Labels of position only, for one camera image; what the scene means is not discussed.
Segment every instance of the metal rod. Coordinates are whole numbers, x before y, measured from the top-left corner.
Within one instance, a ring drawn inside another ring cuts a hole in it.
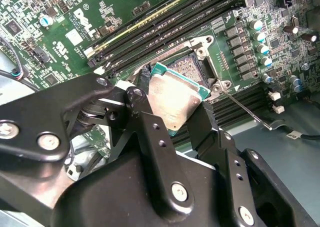
[[[226,96],[228,96],[233,102],[235,102],[238,106],[240,106],[242,109],[244,109],[249,115],[252,116],[256,121],[258,121],[260,124],[265,126],[268,130],[272,131],[272,127],[268,125],[266,122],[262,121],[258,116],[256,116],[250,109],[245,107],[242,103],[240,103],[238,100],[236,100],[234,97],[232,97],[230,94],[228,94],[226,91],[222,91]]]

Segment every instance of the silver metal plate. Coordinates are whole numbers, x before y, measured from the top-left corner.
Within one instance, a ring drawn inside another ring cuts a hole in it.
[[[178,131],[201,103],[198,91],[198,87],[167,71],[151,77],[148,99],[165,126]]]

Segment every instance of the white connector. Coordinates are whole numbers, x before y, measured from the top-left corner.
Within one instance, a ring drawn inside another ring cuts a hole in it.
[[[281,114],[283,112],[285,112],[285,107],[283,107],[282,105],[280,106],[272,106],[272,109],[274,110],[274,112],[276,112],[277,114]]]
[[[274,92],[274,93],[269,92],[268,95],[269,95],[270,99],[273,101],[277,101],[277,100],[281,99],[281,94],[279,92]]]

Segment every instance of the motherboard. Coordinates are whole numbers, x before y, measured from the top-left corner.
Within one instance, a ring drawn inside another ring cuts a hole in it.
[[[248,116],[221,84],[248,109],[277,114],[297,93],[320,89],[317,6],[320,0],[0,0],[0,36],[39,89],[92,72],[134,82],[143,67],[165,64],[211,90],[206,101],[227,127]],[[96,127],[85,137],[106,156],[101,135]]]

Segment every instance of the black cable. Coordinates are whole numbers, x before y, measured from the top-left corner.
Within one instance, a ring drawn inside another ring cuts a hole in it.
[[[24,69],[22,67],[22,64],[20,62],[20,59],[19,59],[19,56],[15,50],[15,48],[13,47],[13,45],[6,39],[4,38],[3,36],[0,35],[0,42],[2,42],[4,45],[6,45],[8,47],[9,50],[11,50],[11,52],[13,53],[14,55],[14,58],[16,60],[16,63],[18,65],[18,68],[19,68],[19,76],[23,77],[24,75]]]
[[[74,163],[75,157],[76,157],[75,148],[74,148],[74,145],[73,145],[72,141],[70,141],[70,154],[71,154],[70,163],[67,163],[65,165],[67,168]]]
[[[25,86],[29,87],[31,90],[33,90],[34,92],[38,92],[39,89],[37,87],[35,87],[32,83],[26,81],[25,79],[21,79],[21,80],[17,80],[15,77],[13,77],[10,73],[8,72],[5,72],[3,70],[0,69],[0,76],[3,76],[3,77],[6,77],[6,78],[9,78],[11,80],[14,80],[14,81],[18,81],[19,83],[22,83],[24,84]]]
[[[84,168],[83,172],[80,174],[79,179],[89,175],[91,171],[97,166],[97,164],[102,160],[103,156],[97,152],[94,154],[92,159],[90,159],[87,166]]]

